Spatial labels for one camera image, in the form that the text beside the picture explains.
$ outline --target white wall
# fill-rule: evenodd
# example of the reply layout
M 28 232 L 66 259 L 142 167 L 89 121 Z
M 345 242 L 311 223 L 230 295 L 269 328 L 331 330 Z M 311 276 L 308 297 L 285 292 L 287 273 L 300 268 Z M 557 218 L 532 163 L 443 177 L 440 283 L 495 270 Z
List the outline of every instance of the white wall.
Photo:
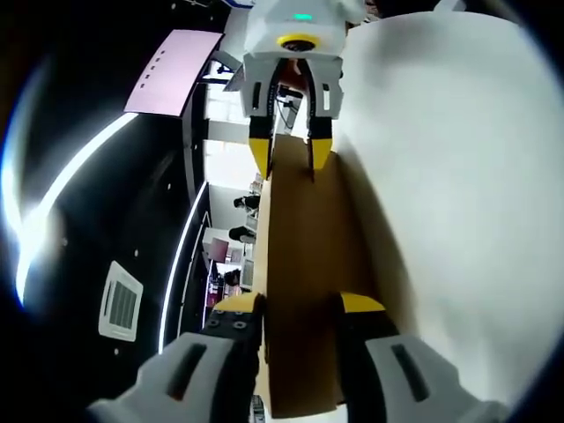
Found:
M 242 209 L 235 209 L 233 200 L 247 196 L 248 191 L 210 185 L 211 224 L 218 229 L 231 229 L 245 225 L 247 213 Z
M 561 89 L 519 28 L 470 13 L 361 26 L 344 60 L 335 141 L 384 302 L 512 404 L 563 329 Z
M 226 22 L 225 36 L 219 45 L 219 49 L 226 51 L 240 62 L 243 60 L 248 15 L 249 11 L 243 9 L 231 10 Z

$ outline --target led light strip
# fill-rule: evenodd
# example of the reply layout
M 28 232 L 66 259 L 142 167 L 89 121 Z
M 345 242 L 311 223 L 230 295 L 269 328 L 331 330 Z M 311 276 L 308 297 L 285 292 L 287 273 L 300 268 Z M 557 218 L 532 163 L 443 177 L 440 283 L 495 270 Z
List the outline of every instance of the led light strip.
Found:
M 202 195 L 205 192 L 205 189 L 208 186 L 208 182 L 204 182 L 202 184 L 202 188 L 200 188 L 199 192 L 197 193 L 196 200 L 194 201 L 192 208 L 190 209 L 190 213 L 188 218 L 186 219 L 186 223 L 184 224 L 184 228 L 182 229 L 182 235 L 180 240 L 178 241 L 178 247 L 176 247 L 176 254 L 174 255 L 173 265 L 170 268 L 170 274 L 168 276 L 167 282 L 167 290 L 165 291 L 165 300 L 162 305 L 162 313 L 160 315 L 160 327 L 159 327 L 159 354 L 162 353 L 163 348 L 165 347 L 165 328 L 167 327 L 167 313 L 168 313 L 168 305 L 170 302 L 170 293 L 173 289 L 174 277 L 176 275 L 176 267 L 178 266 L 178 261 L 180 260 L 180 254 L 182 253 L 182 247 L 184 246 L 184 242 L 186 241 L 186 235 L 188 234 L 188 230 L 190 224 L 192 223 L 192 219 L 196 214 L 197 207 L 202 199 Z
M 63 192 L 72 176 L 86 163 L 90 156 L 136 117 L 137 113 L 126 113 L 120 116 L 82 147 L 55 178 L 39 205 L 23 220 L 19 232 L 19 261 L 16 272 L 16 290 L 22 305 L 24 304 L 27 274 L 36 256 L 39 244 L 41 244 L 38 240 L 41 235 L 45 235 L 47 218 L 56 199 Z

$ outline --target air vent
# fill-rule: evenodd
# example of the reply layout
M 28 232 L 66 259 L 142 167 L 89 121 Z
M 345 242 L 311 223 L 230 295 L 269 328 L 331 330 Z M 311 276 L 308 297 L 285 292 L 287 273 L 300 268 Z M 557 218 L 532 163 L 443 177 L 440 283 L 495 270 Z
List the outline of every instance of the air vent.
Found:
M 98 332 L 108 338 L 135 341 L 143 285 L 118 262 L 109 266 L 100 304 Z

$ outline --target yellow ring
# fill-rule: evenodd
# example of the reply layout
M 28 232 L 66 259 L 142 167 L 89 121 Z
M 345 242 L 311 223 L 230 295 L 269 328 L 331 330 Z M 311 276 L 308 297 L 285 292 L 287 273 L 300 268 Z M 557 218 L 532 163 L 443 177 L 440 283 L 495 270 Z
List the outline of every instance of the yellow ring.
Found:
M 317 47 L 320 43 L 319 39 L 314 35 L 309 35 L 308 33 L 289 33 L 287 35 L 282 35 L 278 37 L 276 42 L 280 47 L 283 47 L 289 41 L 309 41 L 314 47 Z

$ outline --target person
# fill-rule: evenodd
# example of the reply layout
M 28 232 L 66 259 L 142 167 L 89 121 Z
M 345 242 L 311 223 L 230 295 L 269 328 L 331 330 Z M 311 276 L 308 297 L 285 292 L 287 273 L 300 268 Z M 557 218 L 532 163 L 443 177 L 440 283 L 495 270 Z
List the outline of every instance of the person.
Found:
M 256 242 L 256 234 L 245 226 L 229 229 L 229 238 L 245 244 L 254 244 Z
M 258 210 L 260 202 L 261 196 L 246 196 L 235 198 L 233 205 L 237 209 L 245 209 L 247 213 L 254 213 Z

